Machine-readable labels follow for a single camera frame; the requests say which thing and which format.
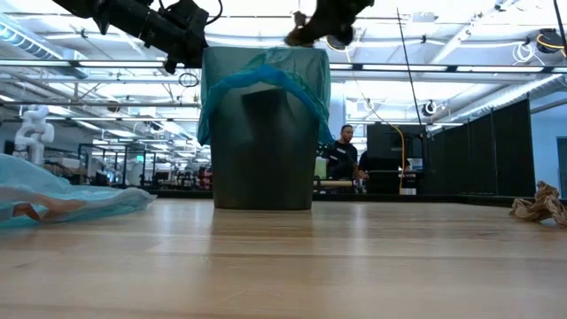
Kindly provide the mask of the gray trash bin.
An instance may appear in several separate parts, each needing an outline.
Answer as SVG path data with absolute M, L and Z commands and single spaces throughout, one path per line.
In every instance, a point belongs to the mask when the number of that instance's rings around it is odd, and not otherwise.
M 216 208 L 310 209 L 319 121 L 302 102 L 260 82 L 226 94 L 209 123 Z

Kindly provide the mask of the thin black pole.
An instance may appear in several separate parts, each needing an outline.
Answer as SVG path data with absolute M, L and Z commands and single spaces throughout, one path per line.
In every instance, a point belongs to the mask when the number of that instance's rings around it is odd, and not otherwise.
M 409 64 L 408 49 L 407 49 L 406 40 L 405 40 L 405 36 L 404 36 L 404 31 L 403 31 L 399 7 L 396 7 L 396 15 L 397 15 L 397 21 L 398 21 L 398 26 L 399 26 L 399 30 L 400 30 L 400 39 L 401 39 L 402 48 L 403 48 L 403 52 L 404 52 L 404 59 L 405 59 L 405 63 L 406 63 L 407 73 L 408 73 L 408 80 L 409 80 L 409 84 L 410 84 L 410 88 L 411 88 L 411 92 L 412 92 L 414 108 L 416 110 L 416 118 L 417 118 L 418 124 L 423 125 L 421 114 L 420 114 L 420 111 L 419 111 L 419 108 L 418 108 L 416 91 L 415 91 L 415 86 L 414 86 L 414 81 L 413 81 L 413 75 L 412 75 L 411 67 L 410 67 L 410 64 Z

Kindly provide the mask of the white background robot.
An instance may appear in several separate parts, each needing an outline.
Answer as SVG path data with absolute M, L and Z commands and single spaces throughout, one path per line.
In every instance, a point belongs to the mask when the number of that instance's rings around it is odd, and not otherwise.
M 30 105 L 21 115 L 22 123 L 15 135 L 13 156 L 43 165 L 46 144 L 52 143 L 55 129 L 47 122 L 50 113 L 46 105 Z

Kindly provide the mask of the long ceiling light strip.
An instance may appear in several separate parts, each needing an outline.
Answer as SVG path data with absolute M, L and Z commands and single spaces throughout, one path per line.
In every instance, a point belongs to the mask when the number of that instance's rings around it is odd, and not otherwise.
M 43 60 L 0 59 L 0 66 L 75 67 L 75 68 L 163 68 L 177 66 L 152 60 Z M 455 74 L 567 74 L 567 66 L 460 66 L 331 63 L 332 71 L 418 72 Z

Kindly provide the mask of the black metal table frame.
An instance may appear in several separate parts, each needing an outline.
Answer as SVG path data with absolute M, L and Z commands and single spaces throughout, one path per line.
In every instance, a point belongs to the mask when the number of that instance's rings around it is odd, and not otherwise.
M 148 190 L 158 198 L 213 199 L 211 191 Z M 514 197 L 480 195 L 392 195 L 366 193 L 313 193 L 313 201 L 330 202 L 387 202 L 387 203 L 450 203 L 473 206 L 511 207 Z

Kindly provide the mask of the person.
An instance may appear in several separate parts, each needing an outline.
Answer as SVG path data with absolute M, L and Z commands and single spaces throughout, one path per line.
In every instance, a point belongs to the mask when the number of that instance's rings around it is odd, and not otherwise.
M 327 173 L 331 180 L 348 181 L 349 186 L 340 187 L 339 193 L 354 193 L 353 179 L 358 168 L 358 151 L 352 145 L 353 126 L 343 125 L 339 139 L 336 140 L 329 151 L 327 160 Z

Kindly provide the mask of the teal trash bag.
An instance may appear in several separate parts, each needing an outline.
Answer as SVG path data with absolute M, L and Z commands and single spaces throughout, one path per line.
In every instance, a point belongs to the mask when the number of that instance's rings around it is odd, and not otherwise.
M 233 89 L 257 83 L 276 86 L 292 94 L 319 121 L 318 142 L 333 141 L 330 117 L 330 62 L 326 51 L 313 48 L 209 47 L 203 51 L 201 113 L 198 142 L 210 143 L 209 119 Z

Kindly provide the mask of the silver ventilation duct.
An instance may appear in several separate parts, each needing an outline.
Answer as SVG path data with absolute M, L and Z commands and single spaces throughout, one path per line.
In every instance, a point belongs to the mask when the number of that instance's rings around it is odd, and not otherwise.
M 567 74 L 550 75 L 525 84 L 510 85 L 451 112 L 446 117 L 436 120 L 436 122 L 461 122 L 470 118 L 475 119 L 492 110 L 498 110 L 527 98 L 544 97 L 562 89 L 567 89 Z

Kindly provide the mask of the brown paper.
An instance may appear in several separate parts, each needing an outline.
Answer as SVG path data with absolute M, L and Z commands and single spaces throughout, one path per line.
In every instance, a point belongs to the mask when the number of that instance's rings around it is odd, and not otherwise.
M 515 198 L 509 215 L 528 222 L 552 219 L 567 228 L 567 206 L 561 202 L 558 189 L 543 181 L 537 182 L 534 200 Z

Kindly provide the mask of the wooden background workbench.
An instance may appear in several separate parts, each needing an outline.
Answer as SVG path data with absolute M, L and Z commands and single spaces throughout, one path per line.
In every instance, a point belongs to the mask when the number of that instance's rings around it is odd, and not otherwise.
M 89 180 L 84 168 L 70 168 L 57 162 L 48 162 L 40 165 L 40 167 L 55 176 L 67 179 L 73 185 L 85 184 Z

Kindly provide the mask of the light blue trash bag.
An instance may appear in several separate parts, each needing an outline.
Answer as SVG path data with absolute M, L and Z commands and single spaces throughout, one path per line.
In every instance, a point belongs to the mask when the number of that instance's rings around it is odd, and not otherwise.
M 27 160 L 0 154 L 0 222 L 66 222 L 144 210 L 156 197 L 138 188 L 72 185 Z

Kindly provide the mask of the black partition wall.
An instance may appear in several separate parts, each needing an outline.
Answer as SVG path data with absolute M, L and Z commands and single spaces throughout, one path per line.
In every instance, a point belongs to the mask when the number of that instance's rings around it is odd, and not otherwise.
M 423 191 L 530 197 L 535 192 L 530 101 L 443 130 L 429 141 Z

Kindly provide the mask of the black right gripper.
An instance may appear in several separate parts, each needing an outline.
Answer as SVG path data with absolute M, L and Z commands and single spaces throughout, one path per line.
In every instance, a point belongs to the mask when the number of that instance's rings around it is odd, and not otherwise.
M 307 23 L 307 36 L 321 38 L 326 35 L 353 34 L 352 23 L 342 19 L 355 18 L 374 4 L 375 0 L 317 0 L 315 13 Z

